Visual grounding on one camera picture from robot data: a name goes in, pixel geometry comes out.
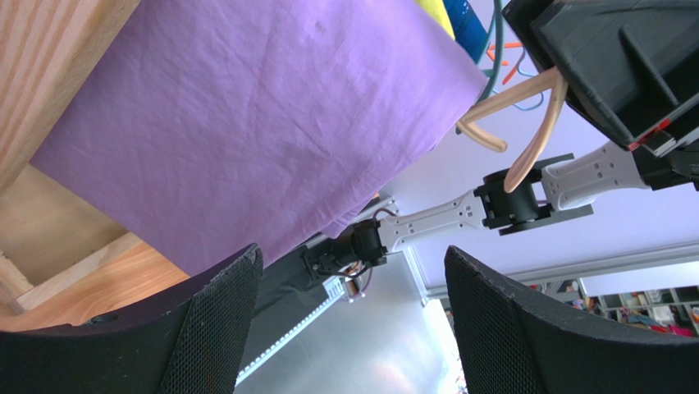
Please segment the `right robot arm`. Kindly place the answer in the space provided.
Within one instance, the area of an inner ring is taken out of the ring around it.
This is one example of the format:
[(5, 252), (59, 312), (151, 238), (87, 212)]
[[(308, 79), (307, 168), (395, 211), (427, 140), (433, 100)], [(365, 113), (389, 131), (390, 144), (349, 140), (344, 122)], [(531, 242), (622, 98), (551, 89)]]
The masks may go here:
[(476, 121), (548, 93), (544, 119), (512, 167), (464, 195), (399, 216), (385, 208), (295, 256), (314, 282), (355, 279), (445, 232), (530, 231), (592, 214), (600, 195), (698, 183), (695, 1), (497, 1), (495, 81), (511, 29), (535, 76), (481, 98), (459, 132), (496, 152)]

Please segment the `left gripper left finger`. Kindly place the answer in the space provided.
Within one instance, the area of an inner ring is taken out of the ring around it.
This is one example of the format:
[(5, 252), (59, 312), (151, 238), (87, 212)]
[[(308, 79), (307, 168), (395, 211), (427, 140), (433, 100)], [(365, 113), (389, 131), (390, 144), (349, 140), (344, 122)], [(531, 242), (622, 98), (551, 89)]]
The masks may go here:
[(1, 335), (4, 393), (232, 393), (263, 255), (209, 270), (79, 326)]

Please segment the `purple trousers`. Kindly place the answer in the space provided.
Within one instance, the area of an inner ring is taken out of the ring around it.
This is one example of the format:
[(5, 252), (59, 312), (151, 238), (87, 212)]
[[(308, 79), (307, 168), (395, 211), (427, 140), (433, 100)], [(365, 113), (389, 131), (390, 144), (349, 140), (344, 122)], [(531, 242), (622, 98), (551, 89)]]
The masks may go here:
[(142, 1), (31, 159), (196, 275), (338, 236), (486, 77), (413, 1)]

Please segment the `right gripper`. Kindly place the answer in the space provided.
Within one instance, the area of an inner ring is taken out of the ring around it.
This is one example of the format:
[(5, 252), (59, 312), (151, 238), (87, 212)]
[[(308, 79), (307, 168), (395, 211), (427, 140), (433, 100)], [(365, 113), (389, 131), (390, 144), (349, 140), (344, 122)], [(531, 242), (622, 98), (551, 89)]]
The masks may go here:
[(503, 12), (539, 71), (559, 68), (567, 104), (630, 149), (642, 185), (698, 188), (698, 4), (512, 1)]

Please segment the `beige wooden hanger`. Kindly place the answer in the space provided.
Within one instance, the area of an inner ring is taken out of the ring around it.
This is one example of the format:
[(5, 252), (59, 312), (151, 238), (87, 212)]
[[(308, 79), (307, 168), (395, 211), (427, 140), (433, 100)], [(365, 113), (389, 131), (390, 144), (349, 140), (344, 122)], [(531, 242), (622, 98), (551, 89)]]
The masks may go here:
[[(559, 68), (553, 66), (474, 105), (455, 123), (462, 134), (497, 153), (505, 152), (508, 142), (483, 129), (479, 125), (482, 119), (486, 119), (489, 126), (498, 125), (505, 136), (516, 139), (515, 145), (522, 151), (506, 172), (505, 192), (513, 192), (523, 182), (548, 145), (560, 119), (568, 89), (568, 81)], [(545, 99), (543, 109), (536, 110), (532, 115), (514, 113), (514, 104), (540, 93), (544, 94)]]

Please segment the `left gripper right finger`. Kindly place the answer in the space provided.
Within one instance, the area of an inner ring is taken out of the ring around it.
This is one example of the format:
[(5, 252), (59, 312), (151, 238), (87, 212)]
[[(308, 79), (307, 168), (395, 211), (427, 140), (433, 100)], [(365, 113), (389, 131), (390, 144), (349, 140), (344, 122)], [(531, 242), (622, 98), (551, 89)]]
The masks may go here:
[(455, 246), (444, 264), (469, 392), (697, 392), (697, 339), (575, 309)]

